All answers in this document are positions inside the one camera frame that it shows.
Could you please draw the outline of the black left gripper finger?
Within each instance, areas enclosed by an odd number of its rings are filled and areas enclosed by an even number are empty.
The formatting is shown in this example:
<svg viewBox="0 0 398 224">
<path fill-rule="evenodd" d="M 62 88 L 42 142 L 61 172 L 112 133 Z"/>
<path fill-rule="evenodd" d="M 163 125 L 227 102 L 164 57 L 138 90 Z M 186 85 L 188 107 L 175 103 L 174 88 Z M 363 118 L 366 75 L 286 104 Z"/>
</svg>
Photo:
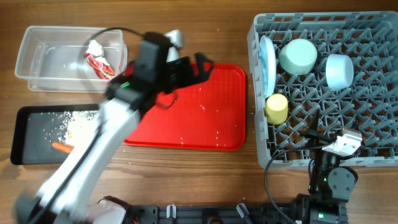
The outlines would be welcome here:
<svg viewBox="0 0 398 224">
<path fill-rule="evenodd" d="M 201 52 L 195 53 L 194 56 L 197 63 L 197 67 L 204 67 L 205 64 L 209 61 L 206 55 Z"/>
<path fill-rule="evenodd" d="M 191 62 L 190 66 L 193 71 L 193 77 L 190 85 L 196 85 L 209 80 L 214 69 L 214 61 L 205 60 L 204 62 Z"/>
</svg>

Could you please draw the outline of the yellow plastic cup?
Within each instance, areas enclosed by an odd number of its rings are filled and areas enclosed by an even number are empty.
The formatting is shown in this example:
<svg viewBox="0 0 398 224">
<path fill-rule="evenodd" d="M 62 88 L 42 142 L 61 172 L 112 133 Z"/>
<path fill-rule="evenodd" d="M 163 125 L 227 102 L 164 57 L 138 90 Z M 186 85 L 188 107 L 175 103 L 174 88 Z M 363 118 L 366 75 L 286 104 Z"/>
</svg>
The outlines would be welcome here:
<svg viewBox="0 0 398 224">
<path fill-rule="evenodd" d="M 288 100 L 279 93 L 273 94 L 268 97 L 265 109 L 267 122 L 270 124 L 278 125 L 287 120 L 288 117 Z"/>
</svg>

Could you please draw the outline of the red snack wrapper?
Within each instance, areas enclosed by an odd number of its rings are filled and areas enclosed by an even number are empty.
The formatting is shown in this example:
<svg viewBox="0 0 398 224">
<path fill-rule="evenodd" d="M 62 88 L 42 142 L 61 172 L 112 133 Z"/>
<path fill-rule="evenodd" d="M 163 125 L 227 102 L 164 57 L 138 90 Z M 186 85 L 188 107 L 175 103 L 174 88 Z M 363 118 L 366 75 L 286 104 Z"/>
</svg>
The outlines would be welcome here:
<svg viewBox="0 0 398 224">
<path fill-rule="evenodd" d="M 84 59 L 88 65 L 94 70 L 98 78 L 102 80 L 110 80 L 115 77 L 116 73 L 110 64 L 103 57 L 96 57 L 93 54 L 84 54 Z"/>
</svg>

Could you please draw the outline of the white tissue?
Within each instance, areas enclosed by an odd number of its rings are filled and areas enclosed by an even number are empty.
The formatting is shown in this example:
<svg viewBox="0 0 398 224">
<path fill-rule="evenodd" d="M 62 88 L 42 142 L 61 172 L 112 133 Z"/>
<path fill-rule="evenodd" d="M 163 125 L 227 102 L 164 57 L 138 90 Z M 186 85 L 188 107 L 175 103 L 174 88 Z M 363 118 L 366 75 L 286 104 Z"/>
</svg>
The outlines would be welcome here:
<svg viewBox="0 0 398 224">
<path fill-rule="evenodd" d="M 104 55 L 104 50 L 102 45 L 99 44 L 96 40 L 90 40 L 86 53 L 94 57 L 102 57 Z"/>
</svg>

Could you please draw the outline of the light blue plate with scraps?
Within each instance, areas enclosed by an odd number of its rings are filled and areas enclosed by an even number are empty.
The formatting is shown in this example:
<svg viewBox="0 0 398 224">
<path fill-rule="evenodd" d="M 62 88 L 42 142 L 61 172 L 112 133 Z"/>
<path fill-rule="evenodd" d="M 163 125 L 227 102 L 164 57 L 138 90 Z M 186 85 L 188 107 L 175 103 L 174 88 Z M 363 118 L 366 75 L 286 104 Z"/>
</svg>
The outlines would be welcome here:
<svg viewBox="0 0 398 224">
<path fill-rule="evenodd" d="M 262 63 L 264 97 L 268 98 L 273 94 L 275 88 L 277 60 L 274 45 L 270 38 L 263 35 L 260 39 L 259 48 L 259 60 Z"/>
</svg>

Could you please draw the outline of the light blue bowl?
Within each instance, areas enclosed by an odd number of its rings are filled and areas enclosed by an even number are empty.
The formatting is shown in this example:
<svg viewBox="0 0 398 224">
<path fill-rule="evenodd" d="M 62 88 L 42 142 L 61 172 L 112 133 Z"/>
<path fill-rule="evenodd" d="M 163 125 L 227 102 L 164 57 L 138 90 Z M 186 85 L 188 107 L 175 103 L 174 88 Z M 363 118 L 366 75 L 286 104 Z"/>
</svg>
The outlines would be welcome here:
<svg viewBox="0 0 398 224">
<path fill-rule="evenodd" d="M 333 91 L 351 86 L 354 78 L 352 60 L 347 55 L 331 54 L 326 61 L 326 83 Z"/>
</svg>

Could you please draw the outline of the green bowl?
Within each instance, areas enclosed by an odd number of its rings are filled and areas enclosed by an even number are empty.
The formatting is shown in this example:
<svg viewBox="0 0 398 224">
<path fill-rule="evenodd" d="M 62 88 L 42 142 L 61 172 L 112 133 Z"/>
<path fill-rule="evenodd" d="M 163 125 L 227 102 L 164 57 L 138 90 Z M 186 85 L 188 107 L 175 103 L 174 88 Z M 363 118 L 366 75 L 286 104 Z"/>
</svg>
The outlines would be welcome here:
<svg viewBox="0 0 398 224">
<path fill-rule="evenodd" d="M 318 56 L 313 43 L 306 39 L 295 39 L 282 48 L 280 66 L 293 75 L 306 75 L 315 65 Z"/>
</svg>

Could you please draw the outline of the orange carrot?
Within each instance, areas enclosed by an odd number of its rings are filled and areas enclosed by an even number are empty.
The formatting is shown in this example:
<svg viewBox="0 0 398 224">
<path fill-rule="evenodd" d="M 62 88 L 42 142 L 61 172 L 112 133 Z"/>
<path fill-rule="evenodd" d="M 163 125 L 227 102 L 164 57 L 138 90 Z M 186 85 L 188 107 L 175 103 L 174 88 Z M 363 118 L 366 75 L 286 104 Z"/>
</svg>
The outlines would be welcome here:
<svg viewBox="0 0 398 224">
<path fill-rule="evenodd" d="M 70 154 L 72 152 L 72 150 L 74 149 L 74 146 L 64 144 L 61 142 L 53 142 L 52 147 L 58 151 L 66 153 L 66 154 Z"/>
</svg>

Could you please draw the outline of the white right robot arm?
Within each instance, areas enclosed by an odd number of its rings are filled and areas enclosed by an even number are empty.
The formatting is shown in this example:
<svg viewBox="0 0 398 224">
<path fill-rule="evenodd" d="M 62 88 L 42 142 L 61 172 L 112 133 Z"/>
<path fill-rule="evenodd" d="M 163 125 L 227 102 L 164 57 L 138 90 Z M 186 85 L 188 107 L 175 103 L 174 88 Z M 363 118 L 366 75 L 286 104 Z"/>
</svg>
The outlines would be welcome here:
<svg viewBox="0 0 398 224">
<path fill-rule="evenodd" d="M 300 133 L 308 145 L 316 147 L 308 194 L 299 194 L 289 212 L 295 223 L 347 223 L 346 203 L 358 181 L 358 174 L 341 166 L 361 148 L 362 135 L 355 129 L 327 137 L 318 131 L 320 112 L 316 111 L 309 125 Z"/>
</svg>

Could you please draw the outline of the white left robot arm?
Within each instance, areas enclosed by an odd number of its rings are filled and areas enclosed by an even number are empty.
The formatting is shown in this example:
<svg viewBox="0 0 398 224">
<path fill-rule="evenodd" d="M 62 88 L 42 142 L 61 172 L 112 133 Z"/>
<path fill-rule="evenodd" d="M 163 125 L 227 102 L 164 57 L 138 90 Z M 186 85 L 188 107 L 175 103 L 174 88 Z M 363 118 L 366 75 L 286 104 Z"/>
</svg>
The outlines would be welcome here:
<svg viewBox="0 0 398 224">
<path fill-rule="evenodd" d="M 112 79 L 96 117 L 97 127 L 75 146 L 36 196 L 21 195 L 14 206 L 18 223 L 124 223 L 127 203 L 114 198 L 88 204 L 94 187 L 121 143 L 137 128 L 160 92 L 171 93 L 207 81 L 212 60 L 195 54 L 168 62 L 159 53 L 140 56 Z"/>
</svg>

